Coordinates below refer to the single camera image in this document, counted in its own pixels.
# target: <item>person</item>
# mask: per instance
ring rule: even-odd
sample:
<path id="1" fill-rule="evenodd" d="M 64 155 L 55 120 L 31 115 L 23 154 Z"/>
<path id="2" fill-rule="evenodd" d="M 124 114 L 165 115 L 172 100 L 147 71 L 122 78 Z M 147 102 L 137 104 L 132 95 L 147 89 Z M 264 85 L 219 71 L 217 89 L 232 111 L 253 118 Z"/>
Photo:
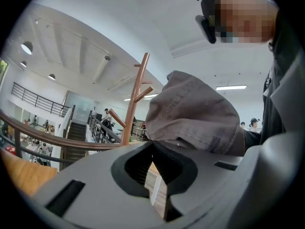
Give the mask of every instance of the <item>person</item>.
<path id="1" fill-rule="evenodd" d="M 43 154 L 43 155 L 47 155 L 49 156 L 49 151 L 47 149 L 47 145 L 46 143 L 42 144 L 42 147 L 39 149 L 39 153 Z M 44 158 L 40 158 L 40 160 L 42 161 L 42 165 L 47 166 L 48 160 L 44 159 Z"/>
<path id="2" fill-rule="evenodd" d="M 264 143 L 285 131 L 281 117 L 271 100 L 296 56 L 304 53 L 290 23 L 281 10 L 268 0 L 202 0 L 203 18 L 208 23 L 205 35 L 210 43 L 216 36 L 223 42 L 269 42 L 274 63 L 264 83 L 263 128 L 260 134 L 244 131 L 246 148 Z"/>
<path id="3" fill-rule="evenodd" d="M 246 129 L 246 124 L 245 124 L 245 122 L 241 122 L 241 123 L 240 123 L 240 127 L 241 127 L 242 129 L 245 130 L 245 129 Z"/>
<path id="4" fill-rule="evenodd" d="M 34 125 L 38 125 L 38 117 L 37 117 L 37 115 L 35 115 L 35 117 L 34 117 Z"/>
<path id="5" fill-rule="evenodd" d="M 258 120 L 256 118 L 252 118 L 251 122 L 250 122 L 250 132 L 256 132 L 257 133 L 257 124 L 258 124 Z"/>
<path id="6" fill-rule="evenodd" d="M 103 120 L 109 120 L 110 122 L 111 122 L 111 120 L 112 120 L 112 116 L 109 114 L 109 110 L 106 108 L 106 109 L 104 109 L 104 111 L 106 112 L 106 116 L 105 116 L 105 118 L 103 118 Z"/>
<path id="7" fill-rule="evenodd" d="M 15 134 L 15 130 L 13 127 L 11 127 L 10 125 L 8 126 L 8 135 L 9 135 L 9 139 L 13 140 L 13 136 Z"/>
<path id="8" fill-rule="evenodd" d="M 105 127 L 107 127 L 108 129 L 110 129 L 112 131 L 112 126 L 111 126 L 112 116 L 109 114 L 109 112 L 108 112 L 109 110 L 107 108 L 105 108 L 104 111 L 106 112 L 106 116 L 105 116 L 105 118 L 102 119 L 102 125 L 104 125 Z M 102 128 L 102 133 L 104 136 L 106 136 L 107 132 L 104 128 Z"/>
<path id="9" fill-rule="evenodd" d="M 138 121 L 137 121 L 137 119 L 135 118 L 135 116 L 133 117 L 133 122 L 132 122 L 132 130 L 131 130 L 131 132 L 130 132 L 130 135 L 132 135 L 132 133 L 133 133 L 133 127 L 134 126 L 137 126 L 137 124 L 138 124 Z"/>
<path id="10" fill-rule="evenodd" d="M 46 122 L 43 124 L 43 126 L 45 129 L 48 129 L 49 127 L 49 120 L 46 120 Z"/>
<path id="11" fill-rule="evenodd" d="M 93 107 L 92 113 L 91 113 L 94 117 L 96 116 L 96 110 L 95 107 Z"/>

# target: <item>balcony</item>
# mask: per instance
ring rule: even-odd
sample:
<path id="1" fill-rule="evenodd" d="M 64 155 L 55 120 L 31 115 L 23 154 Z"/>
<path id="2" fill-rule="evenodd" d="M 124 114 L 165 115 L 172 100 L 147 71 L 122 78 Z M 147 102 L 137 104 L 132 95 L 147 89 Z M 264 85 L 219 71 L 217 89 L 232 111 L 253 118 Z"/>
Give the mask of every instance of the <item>balcony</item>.
<path id="1" fill-rule="evenodd" d="M 21 99 L 22 101 L 33 105 L 35 108 L 40 108 L 44 111 L 49 112 L 52 115 L 57 115 L 62 118 L 65 117 L 69 109 L 68 106 L 58 104 L 45 97 L 39 96 L 33 93 L 32 91 L 27 90 L 23 86 L 20 86 L 17 83 L 14 83 L 11 94 Z"/>

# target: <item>black cap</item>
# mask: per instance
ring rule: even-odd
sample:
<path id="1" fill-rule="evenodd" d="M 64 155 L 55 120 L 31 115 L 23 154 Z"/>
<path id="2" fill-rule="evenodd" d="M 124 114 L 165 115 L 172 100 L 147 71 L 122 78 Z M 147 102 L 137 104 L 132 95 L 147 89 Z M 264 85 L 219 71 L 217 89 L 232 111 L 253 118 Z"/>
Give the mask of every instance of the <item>black cap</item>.
<path id="1" fill-rule="evenodd" d="M 221 42 L 232 42 L 232 38 L 227 36 L 226 28 L 221 26 L 220 21 L 215 18 L 215 1 L 216 0 L 201 1 L 203 16 L 197 15 L 196 21 L 209 43 L 214 44 L 216 42 L 216 37 L 220 37 Z"/>
<path id="2" fill-rule="evenodd" d="M 202 0 L 201 1 L 202 14 L 210 22 L 210 26 L 213 26 L 215 17 L 215 0 Z"/>
<path id="3" fill-rule="evenodd" d="M 253 124 L 253 123 L 255 123 L 255 122 L 258 122 L 259 121 L 259 119 L 257 120 L 256 118 L 252 118 L 251 119 L 251 124 Z"/>

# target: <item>ceiling light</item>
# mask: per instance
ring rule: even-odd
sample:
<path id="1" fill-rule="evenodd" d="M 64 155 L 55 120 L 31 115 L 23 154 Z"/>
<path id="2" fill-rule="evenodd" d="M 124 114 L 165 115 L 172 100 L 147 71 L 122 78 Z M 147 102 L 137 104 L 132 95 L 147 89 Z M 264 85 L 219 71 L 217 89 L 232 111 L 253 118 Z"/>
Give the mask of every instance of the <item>ceiling light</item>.
<path id="1" fill-rule="evenodd" d="M 146 95 L 144 96 L 145 100 L 151 100 L 153 97 L 155 97 L 158 94 L 153 94 L 153 95 Z"/>
<path id="2" fill-rule="evenodd" d="M 24 67 L 27 67 L 27 63 L 25 61 L 22 61 L 20 64 Z"/>
<path id="3" fill-rule="evenodd" d="M 158 95 L 158 94 L 146 95 L 145 98 L 146 98 L 146 97 L 151 97 L 151 98 L 153 98 L 153 97 L 155 97 L 156 95 Z"/>
<path id="4" fill-rule="evenodd" d="M 216 87 L 217 91 L 220 90 L 235 90 L 235 89 L 245 89 L 247 86 L 246 85 L 240 85 L 240 86 L 218 86 Z"/>
<path id="5" fill-rule="evenodd" d="M 50 74 L 49 78 L 55 81 L 55 75 L 54 74 Z"/>
<path id="6" fill-rule="evenodd" d="M 33 44 L 31 42 L 24 42 L 22 45 L 21 45 L 22 49 L 29 55 L 32 54 L 33 52 Z"/>

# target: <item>wooden panel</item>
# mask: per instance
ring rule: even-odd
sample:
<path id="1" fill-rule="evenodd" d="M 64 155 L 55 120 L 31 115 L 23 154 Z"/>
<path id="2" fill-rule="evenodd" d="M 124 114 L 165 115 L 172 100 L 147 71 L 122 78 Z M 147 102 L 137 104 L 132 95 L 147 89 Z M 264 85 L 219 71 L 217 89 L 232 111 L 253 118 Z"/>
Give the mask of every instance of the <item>wooden panel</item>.
<path id="1" fill-rule="evenodd" d="M 155 182 L 156 182 L 156 176 L 159 176 L 159 175 L 157 175 L 154 172 L 151 172 L 151 170 L 149 170 L 149 172 L 147 173 L 147 176 L 146 176 L 145 188 L 147 188 L 149 190 L 150 197 L 152 196 L 152 193 L 153 193 L 153 188 L 154 188 Z M 161 180 L 158 195 L 153 204 L 153 207 L 156 209 L 156 212 L 160 215 L 161 218 L 164 217 L 166 192 L 167 192 L 167 186 L 164 183 L 164 181 Z"/>
<path id="2" fill-rule="evenodd" d="M 56 168 L 31 163 L 4 150 L 0 154 L 15 186 L 30 196 L 57 175 Z"/>

